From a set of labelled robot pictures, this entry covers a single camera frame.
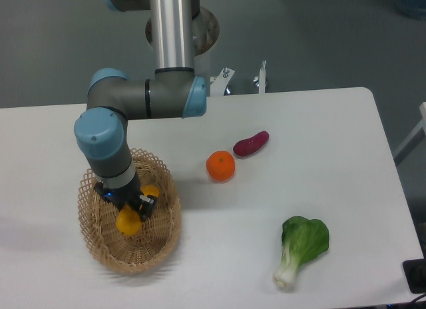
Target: wicker basket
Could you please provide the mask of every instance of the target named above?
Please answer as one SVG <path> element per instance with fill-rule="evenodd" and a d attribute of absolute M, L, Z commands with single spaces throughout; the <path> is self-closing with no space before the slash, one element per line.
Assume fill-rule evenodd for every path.
<path fill-rule="evenodd" d="M 180 202 L 166 165 L 146 151 L 132 149 L 141 185 L 160 189 L 157 207 L 134 236 L 121 234 L 115 225 L 118 210 L 93 190 L 95 174 L 88 170 L 79 189 L 81 232 L 93 258 L 120 273 L 145 271 L 162 262 L 176 245 L 181 225 Z"/>

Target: white table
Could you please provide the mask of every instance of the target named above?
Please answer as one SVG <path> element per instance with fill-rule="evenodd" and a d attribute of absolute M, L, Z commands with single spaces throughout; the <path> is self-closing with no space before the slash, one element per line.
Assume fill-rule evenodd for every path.
<path fill-rule="evenodd" d="M 132 121 L 130 147 L 168 165 L 182 203 L 173 255 L 141 276 L 93 260 L 77 220 L 89 167 L 84 105 L 0 110 L 0 308 L 339 308 L 406 302 L 401 263 L 422 253 L 367 89 L 216 97 L 204 117 Z M 226 184 L 205 160 L 267 130 Z M 329 252 L 279 291 L 281 225 L 322 219 Z"/>

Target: gray floor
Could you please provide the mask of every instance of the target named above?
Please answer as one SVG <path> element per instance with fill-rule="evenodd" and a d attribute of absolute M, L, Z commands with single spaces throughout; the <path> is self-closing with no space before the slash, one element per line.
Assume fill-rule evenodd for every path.
<path fill-rule="evenodd" d="M 393 150 L 426 101 L 426 21 L 393 0 L 202 0 L 220 23 L 212 70 L 236 70 L 235 93 L 254 92 L 267 60 L 269 91 L 367 87 Z M 154 70 L 149 13 L 114 13 L 103 0 L 0 0 L 0 107 L 83 103 L 92 74 Z M 399 167 L 415 222 L 426 222 L 426 141 Z"/>

